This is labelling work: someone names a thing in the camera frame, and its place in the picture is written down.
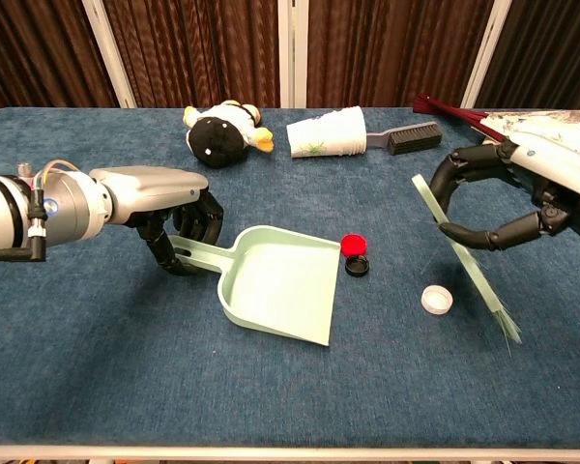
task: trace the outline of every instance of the black bottle cap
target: black bottle cap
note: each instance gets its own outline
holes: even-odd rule
[[[369,271],[369,261],[362,254],[348,256],[346,259],[346,273],[353,277],[361,277]]]

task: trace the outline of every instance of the brown curtain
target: brown curtain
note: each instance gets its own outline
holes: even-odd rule
[[[116,106],[79,1],[0,1],[0,108]]]
[[[459,105],[492,0],[310,0],[307,106]]]
[[[105,0],[138,106],[279,106],[276,0]]]
[[[476,106],[580,109],[580,0],[513,0]]]

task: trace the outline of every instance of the blue carpet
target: blue carpet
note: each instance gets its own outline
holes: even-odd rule
[[[509,352],[411,182],[478,134],[366,108],[368,131],[437,120],[443,142],[291,159],[285,126],[325,111],[265,109],[275,151],[213,170],[189,153],[180,109],[0,110],[0,173],[56,157],[194,170],[225,210],[220,246],[256,224],[356,232],[371,266],[354,278],[340,260],[322,347],[233,325],[218,275],[168,275],[126,227],[46,263],[0,263],[0,444],[580,449],[580,239],[474,253],[522,329]],[[486,181],[463,186],[449,216],[495,227],[532,209]],[[452,292],[446,316],[422,309],[430,284]]]

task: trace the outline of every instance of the penguin plush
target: penguin plush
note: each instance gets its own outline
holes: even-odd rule
[[[255,106],[234,100],[204,112],[188,106],[183,114],[189,149],[196,158],[214,168],[244,160],[248,146],[266,153],[273,150],[273,134],[258,127],[260,120],[260,111]]]

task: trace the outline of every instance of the black brush bristles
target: black brush bristles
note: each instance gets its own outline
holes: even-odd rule
[[[392,155],[429,150],[437,147],[442,139],[443,134],[436,123],[407,129],[399,128],[389,134],[387,150]]]

